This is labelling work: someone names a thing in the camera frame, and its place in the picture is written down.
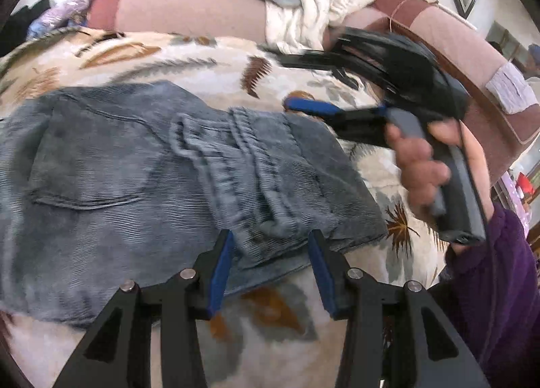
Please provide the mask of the purple sleeve forearm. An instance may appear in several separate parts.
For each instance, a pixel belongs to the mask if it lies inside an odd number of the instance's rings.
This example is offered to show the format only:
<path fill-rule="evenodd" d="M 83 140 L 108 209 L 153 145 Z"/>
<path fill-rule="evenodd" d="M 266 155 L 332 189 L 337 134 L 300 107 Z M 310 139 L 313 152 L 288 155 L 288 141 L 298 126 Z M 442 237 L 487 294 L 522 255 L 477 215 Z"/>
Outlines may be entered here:
<path fill-rule="evenodd" d="M 481 365 L 492 387 L 539 385 L 539 289 L 523 225 L 494 206 L 486 243 L 446 251 L 445 280 L 432 287 L 437 304 Z"/>

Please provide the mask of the right hand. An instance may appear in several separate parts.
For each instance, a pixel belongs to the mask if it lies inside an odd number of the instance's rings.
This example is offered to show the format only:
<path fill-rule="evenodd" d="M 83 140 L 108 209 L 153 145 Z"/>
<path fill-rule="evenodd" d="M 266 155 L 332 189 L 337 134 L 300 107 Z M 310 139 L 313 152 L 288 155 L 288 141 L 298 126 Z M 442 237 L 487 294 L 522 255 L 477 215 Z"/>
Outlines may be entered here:
<path fill-rule="evenodd" d="M 465 150 L 468 166 L 480 197 L 484 215 L 490 221 L 494 214 L 491 201 L 491 180 L 484 150 L 468 127 L 453 119 L 434 122 L 428 131 L 438 141 Z M 450 169 L 433 159 L 433 148 L 427 140 L 402 135 L 397 126 L 385 127 L 386 143 L 396 154 L 396 166 L 401 170 L 401 184 L 407 191 L 411 212 L 431 228 L 436 223 L 429 208 L 436 198 L 437 189 L 450 181 Z"/>

